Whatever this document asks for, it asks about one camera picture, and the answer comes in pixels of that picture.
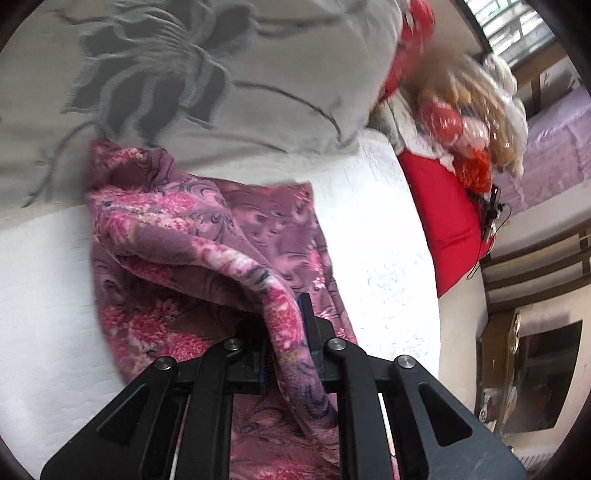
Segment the red patterned pillow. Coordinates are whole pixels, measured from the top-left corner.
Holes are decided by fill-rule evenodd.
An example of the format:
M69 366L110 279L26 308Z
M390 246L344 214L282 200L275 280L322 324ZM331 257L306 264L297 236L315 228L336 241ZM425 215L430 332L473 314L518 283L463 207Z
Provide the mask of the red patterned pillow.
M402 32L394 59L378 102L382 103L396 93L418 66L425 48L433 37L436 17L427 1L411 0L403 13Z

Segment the lilac bed cover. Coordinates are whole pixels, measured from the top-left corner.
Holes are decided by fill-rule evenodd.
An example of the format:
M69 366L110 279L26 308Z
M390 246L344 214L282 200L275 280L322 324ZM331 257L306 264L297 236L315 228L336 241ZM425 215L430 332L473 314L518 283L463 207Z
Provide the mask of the lilac bed cover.
M590 180L590 95L580 86L529 120L524 173L496 173L501 201L517 214Z

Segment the red blanket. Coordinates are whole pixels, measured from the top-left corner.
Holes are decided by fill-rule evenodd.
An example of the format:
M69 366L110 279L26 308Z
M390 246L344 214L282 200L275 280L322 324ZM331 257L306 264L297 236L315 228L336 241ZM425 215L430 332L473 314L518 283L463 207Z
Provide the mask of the red blanket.
M408 150L398 160L433 258L437 293L443 296L487 254L480 207L437 160Z

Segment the white quilted bedspread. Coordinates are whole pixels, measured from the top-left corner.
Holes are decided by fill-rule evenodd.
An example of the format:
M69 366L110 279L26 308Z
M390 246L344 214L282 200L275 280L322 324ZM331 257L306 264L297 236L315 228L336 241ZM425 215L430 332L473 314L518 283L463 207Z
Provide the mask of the white quilted bedspread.
M439 371L432 256L388 140L345 156L245 155L193 172L245 184L310 182L335 280L360 345ZM1 436L33 476L122 388L94 315L90 220L79 203L1 220Z

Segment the grey floral pillow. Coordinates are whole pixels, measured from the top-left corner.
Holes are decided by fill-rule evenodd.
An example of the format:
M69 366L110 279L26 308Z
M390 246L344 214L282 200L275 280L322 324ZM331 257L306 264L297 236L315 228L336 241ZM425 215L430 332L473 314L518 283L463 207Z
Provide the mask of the grey floral pillow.
M405 1L5 1L1 213L83 191L96 138L189 165L352 152Z

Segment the plastic bag of items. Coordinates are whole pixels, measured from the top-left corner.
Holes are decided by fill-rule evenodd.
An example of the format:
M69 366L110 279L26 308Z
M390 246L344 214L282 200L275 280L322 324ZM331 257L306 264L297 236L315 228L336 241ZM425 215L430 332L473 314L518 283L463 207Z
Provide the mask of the plastic bag of items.
M414 99L394 91L370 115L370 127L394 150L438 161L478 196L493 189L494 171L524 173L529 127L517 81L495 54L483 64L463 54L445 59Z

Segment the brown wooden bench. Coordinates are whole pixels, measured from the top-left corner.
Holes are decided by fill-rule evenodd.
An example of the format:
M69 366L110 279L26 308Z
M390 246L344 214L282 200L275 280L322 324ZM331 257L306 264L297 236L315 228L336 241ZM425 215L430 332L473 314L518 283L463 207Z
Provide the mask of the brown wooden bench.
M590 224L481 262L490 315L571 293L590 284Z

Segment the purple pink floral garment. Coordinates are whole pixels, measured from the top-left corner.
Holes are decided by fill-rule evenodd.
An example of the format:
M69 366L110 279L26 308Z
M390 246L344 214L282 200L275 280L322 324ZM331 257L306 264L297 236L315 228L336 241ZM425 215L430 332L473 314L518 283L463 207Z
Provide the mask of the purple pink floral garment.
M312 368L297 297L335 334L355 333L332 275L311 184L198 177L162 149L95 140L87 205L100 327L125 380L187 361L263 318L276 379L235 399L233 479L339 477L337 404Z

